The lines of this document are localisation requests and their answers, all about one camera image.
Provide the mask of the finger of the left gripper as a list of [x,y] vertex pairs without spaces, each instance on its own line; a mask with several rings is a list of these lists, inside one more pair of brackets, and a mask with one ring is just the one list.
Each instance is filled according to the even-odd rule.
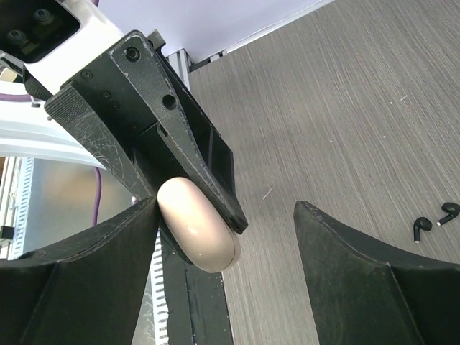
[[140,167],[129,159],[96,111],[72,85],[49,98],[45,111],[133,196],[143,199],[155,194]]
[[236,233],[247,220],[236,197],[233,154],[160,50],[141,32],[94,60],[92,80],[71,80],[155,193],[192,180]]

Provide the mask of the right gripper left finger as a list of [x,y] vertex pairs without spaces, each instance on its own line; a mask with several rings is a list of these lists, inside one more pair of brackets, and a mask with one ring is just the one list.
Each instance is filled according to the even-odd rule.
[[160,214],[146,198],[109,220],[1,261],[3,344],[130,344]]

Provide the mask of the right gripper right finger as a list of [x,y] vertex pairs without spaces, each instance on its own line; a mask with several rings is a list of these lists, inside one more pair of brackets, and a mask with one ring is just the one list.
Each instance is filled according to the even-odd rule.
[[457,344],[459,266],[393,247],[298,201],[295,233],[321,344]]

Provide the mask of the beige earbud charging case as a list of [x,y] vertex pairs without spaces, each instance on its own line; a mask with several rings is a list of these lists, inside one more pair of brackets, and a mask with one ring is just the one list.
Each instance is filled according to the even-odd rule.
[[191,180],[167,180],[157,192],[157,202],[172,236],[196,267],[217,273],[238,261],[241,246],[236,234]]

